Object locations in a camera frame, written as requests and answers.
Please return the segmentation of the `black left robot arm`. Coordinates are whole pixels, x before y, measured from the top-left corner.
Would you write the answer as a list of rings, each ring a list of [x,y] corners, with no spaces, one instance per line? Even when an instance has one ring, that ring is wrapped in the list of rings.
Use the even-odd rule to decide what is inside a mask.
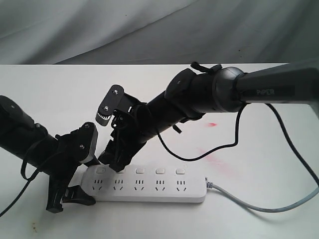
[[[43,172],[49,176],[46,210],[63,211],[63,203],[96,203],[81,186],[69,186],[77,168],[98,165],[95,156],[98,131],[86,122],[68,134],[51,136],[47,129],[6,96],[0,97],[0,146],[22,160],[20,174],[26,185]]]

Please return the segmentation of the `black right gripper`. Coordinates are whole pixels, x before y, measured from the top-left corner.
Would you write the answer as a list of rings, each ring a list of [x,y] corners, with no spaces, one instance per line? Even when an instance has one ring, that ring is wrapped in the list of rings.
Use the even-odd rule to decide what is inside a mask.
[[[98,157],[99,162],[120,172],[131,163],[132,158],[145,145],[136,139],[140,135],[137,111],[145,105],[137,98],[124,93],[120,104],[113,112],[113,131],[106,150]]]

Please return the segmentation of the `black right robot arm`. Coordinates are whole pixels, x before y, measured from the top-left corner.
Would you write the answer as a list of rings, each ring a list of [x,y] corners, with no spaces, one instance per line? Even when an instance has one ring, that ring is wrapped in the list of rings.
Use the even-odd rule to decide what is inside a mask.
[[[306,104],[319,110],[319,61],[311,59],[245,73],[220,64],[193,62],[148,103],[113,85],[100,103],[96,121],[111,123],[111,140],[99,161],[121,171],[157,133],[206,113],[235,113],[245,104]]]

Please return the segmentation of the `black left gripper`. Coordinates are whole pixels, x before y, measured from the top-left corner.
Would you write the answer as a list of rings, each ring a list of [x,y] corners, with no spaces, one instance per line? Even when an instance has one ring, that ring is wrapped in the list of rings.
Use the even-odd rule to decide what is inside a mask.
[[[71,157],[70,146],[75,142],[75,138],[70,134],[56,135],[58,148],[48,161],[48,199],[46,210],[51,213],[63,211],[62,204],[72,203],[85,206],[95,204],[93,196],[88,195],[80,185],[68,187],[79,163]],[[95,155],[88,155],[80,161],[87,167],[100,165]]]

